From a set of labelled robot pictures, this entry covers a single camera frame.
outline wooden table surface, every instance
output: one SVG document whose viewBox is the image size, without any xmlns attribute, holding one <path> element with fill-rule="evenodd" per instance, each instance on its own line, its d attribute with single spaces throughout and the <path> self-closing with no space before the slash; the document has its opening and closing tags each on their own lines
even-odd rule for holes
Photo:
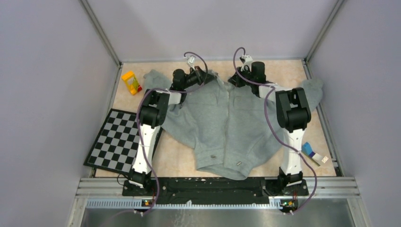
<svg viewBox="0 0 401 227">
<path fill-rule="evenodd" d="M 296 87 L 306 79 L 301 60 L 274 60 L 263 61 L 266 64 L 265 74 L 267 80 L 276 82 L 284 87 Z M 234 74 L 232 61 L 207 61 L 208 68 L 218 72 L 219 76 L 227 81 Z M 201 61 L 196 61 L 196 65 L 204 68 Z M 186 62 L 152 62 L 152 63 L 125 63 L 121 75 L 132 70 L 139 84 L 143 85 L 143 75 L 151 69 L 155 69 L 168 78 L 173 78 L 175 69 L 183 69 L 188 72 Z M 120 79 L 116 91 L 113 108 L 136 112 L 138 104 L 144 95 L 144 91 L 131 95 L 124 82 Z M 308 124 L 303 142 L 309 142 L 316 153 L 330 158 L 329 149 L 319 121 L 317 111 L 312 112 L 312 120 Z M 281 148 L 265 164 L 254 168 L 249 176 L 277 176 L 279 166 L 283 157 Z M 324 165 L 318 166 L 313 161 L 306 158 L 308 163 L 314 168 L 318 176 L 335 176 L 333 163 L 328 160 Z M 163 131 L 153 158 L 153 168 L 160 177 L 210 177 L 215 174 L 197 171 L 195 169 L 195 158 L 193 149 L 176 141 L 170 134 Z M 313 176 L 312 171 L 302 163 L 304 176 Z M 118 174 L 97 169 L 96 177 L 115 177 Z"/>
</svg>

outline checkerboard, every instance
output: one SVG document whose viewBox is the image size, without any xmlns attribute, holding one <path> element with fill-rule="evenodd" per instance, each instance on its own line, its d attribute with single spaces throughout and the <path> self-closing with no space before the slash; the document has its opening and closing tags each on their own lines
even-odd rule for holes
<svg viewBox="0 0 401 227">
<path fill-rule="evenodd" d="M 135 116 L 135 113 L 111 109 L 84 165 L 127 175 L 139 144 Z"/>
</svg>

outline gray wall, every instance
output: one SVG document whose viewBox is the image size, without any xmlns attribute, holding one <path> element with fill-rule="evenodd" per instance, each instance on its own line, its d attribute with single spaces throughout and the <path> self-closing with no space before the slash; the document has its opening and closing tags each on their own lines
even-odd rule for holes
<svg viewBox="0 0 401 227">
<path fill-rule="evenodd" d="M 65 226 L 116 66 L 77 0 L 3 0 L 0 30 L 0 226 Z"/>
<path fill-rule="evenodd" d="M 89 0 L 122 61 L 305 57 L 336 0 Z"/>
<path fill-rule="evenodd" d="M 311 67 L 375 226 L 400 226 L 401 1 L 348 1 Z"/>
</svg>

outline metal floor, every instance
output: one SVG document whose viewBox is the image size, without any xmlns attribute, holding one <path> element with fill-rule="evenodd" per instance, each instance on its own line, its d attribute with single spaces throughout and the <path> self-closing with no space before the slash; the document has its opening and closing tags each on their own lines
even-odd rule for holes
<svg viewBox="0 0 401 227">
<path fill-rule="evenodd" d="M 86 209 L 82 227 L 98 227 L 117 209 Z M 141 218 L 124 213 L 102 227 L 353 227 L 354 221 L 346 199 L 311 200 L 294 216 L 278 210 L 153 210 Z"/>
</svg>

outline yellow toy block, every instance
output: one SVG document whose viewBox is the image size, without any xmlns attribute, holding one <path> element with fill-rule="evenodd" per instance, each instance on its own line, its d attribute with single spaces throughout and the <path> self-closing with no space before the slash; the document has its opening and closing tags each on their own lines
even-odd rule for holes
<svg viewBox="0 0 401 227">
<path fill-rule="evenodd" d="M 128 71 L 121 77 L 121 79 L 124 81 L 125 85 L 127 86 L 128 90 L 132 95 L 142 90 L 142 87 L 139 85 L 139 82 L 135 77 L 133 71 Z"/>
</svg>

